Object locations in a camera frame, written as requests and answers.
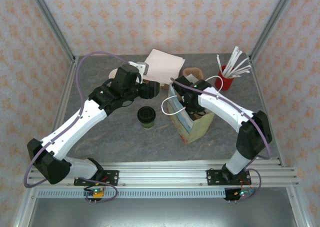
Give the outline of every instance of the gray table surface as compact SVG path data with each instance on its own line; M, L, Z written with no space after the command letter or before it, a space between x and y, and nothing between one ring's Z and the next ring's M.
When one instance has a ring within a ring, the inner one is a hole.
M230 54L219 54L221 64L228 62ZM181 70L189 67L202 69L204 77L219 72L217 54L177 54L185 63ZM147 55L124 55L128 61L143 62ZM242 54L239 62L246 57ZM123 63L111 56L91 56L80 70L81 88L88 96L94 88L108 79L109 73ZM236 78L228 91L221 92L238 105L257 112L263 105L250 73ZM89 130L70 150L68 156L80 159L94 158L98 162L143 162L143 161L186 161L229 159L236 149L237 133L217 115L206 135L190 144L185 144L169 116L161 112L161 102L168 96L161 90L153 99L137 98L126 108L114 111L104 121ZM73 82L65 121L80 108L80 97ZM137 119L137 112L143 106L155 109L156 119L153 128L144 129ZM275 141L270 144L272 157L278 157Z

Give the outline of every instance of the red cup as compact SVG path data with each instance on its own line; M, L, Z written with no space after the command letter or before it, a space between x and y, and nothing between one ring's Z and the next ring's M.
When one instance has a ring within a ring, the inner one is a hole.
M226 68L226 66L222 66L221 69L222 71ZM235 78L225 78L222 76L221 71L219 71L218 76L221 77L221 79L223 80L223 86L222 86L222 91L227 91L228 89L230 89L230 86L232 84L232 82L234 81ZM217 88L217 90L219 90L221 88L221 79L220 78L216 78L214 85Z

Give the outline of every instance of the white paper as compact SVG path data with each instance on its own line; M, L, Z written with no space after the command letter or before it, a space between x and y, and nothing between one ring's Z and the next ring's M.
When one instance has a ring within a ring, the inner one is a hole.
M153 49L144 61L149 65L148 72L144 79L170 84L170 78L178 78L185 59Z

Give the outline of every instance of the aluminum frame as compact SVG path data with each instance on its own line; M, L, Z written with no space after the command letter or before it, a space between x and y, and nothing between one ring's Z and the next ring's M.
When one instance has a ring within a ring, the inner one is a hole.
M24 193L22 203L15 218L13 227L29 226L32 213L36 204L39 188L27 189Z
M227 159L219 160L187 160L187 161L157 161L157 162L120 162L102 163L105 170L118 170L117 188L212 188L207 183L206 171L221 169ZM292 187L298 186L299 178L293 167L281 167L278 159L257 159L251 165L259 171L262 187ZM259 177L250 172L253 186L258 186ZM44 177L33 168L29 174L28 183L34 184ZM215 188L238 187L239 185L216 185ZM57 184L44 182L40 188L83 188L74 186L73 178L65 178Z
M266 102L264 100L264 97L262 95L262 91L261 91L259 83L258 83L258 78L257 78L257 75L256 75L255 65L254 65L254 63L252 61L250 62L250 64L252 66L251 72L252 72L252 75L253 75L255 86L256 86L256 88L258 90L258 93L259 93L259 97L260 97L260 100L261 100L261 103L262 103L262 106L263 106L263 110L267 114L267 116L270 116L269 111L268 111L268 109L266 107ZM271 135L273 137L273 141L275 141L276 146L277 146L277 150L279 152L280 163L281 163L282 166L286 166L284 155L282 153L282 150L279 148L280 142L278 140L278 137L274 134L274 131L273 131L275 129L274 125L273 125L273 123L271 121L269 122L269 125L270 125Z
M69 58L69 60L72 61L74 59L74 54L72 53L72 50L71 50L68 42L66 41L64 35L62 34L62 31L60 30L51 11L49 10L45 0L34 0L34 1L38 5L43 17L45 18L45 20L49 24L50 28L52 29L53 34L55 35L55 37L59 41L59 43L63 49L63 52Z
M74 60L70 62L69 72L66 77L66 81L63 86L63 91L60 96L59 107L55 115L52 131L55 131L64 123L65 113L66 113L68 100L69 100L69 96L72 88L72 83L74 80L74 76L76 74L76 67L78 64L78 60L79 60L79 56L76 56Z
M258 41L256 42L253 50L250 54L250 59L254 62L259 55L262 47L267 42L269 35L271 34L272 30L277 24L278 19L280 18L281 14L285 11L285 8L290 0L279 0L277 6L275 7L273 13L271 14L268 22L266 23Z

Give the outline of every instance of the patterned wallpaper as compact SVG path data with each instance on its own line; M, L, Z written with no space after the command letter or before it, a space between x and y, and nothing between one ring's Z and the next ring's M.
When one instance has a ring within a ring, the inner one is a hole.
M255 68L285 162L320 226L320 0L291 0Z
M0 226L24 192L27 142L50 133L70 62L33 0L0 0Z
M279 0L45 0L75 55L250 53Z

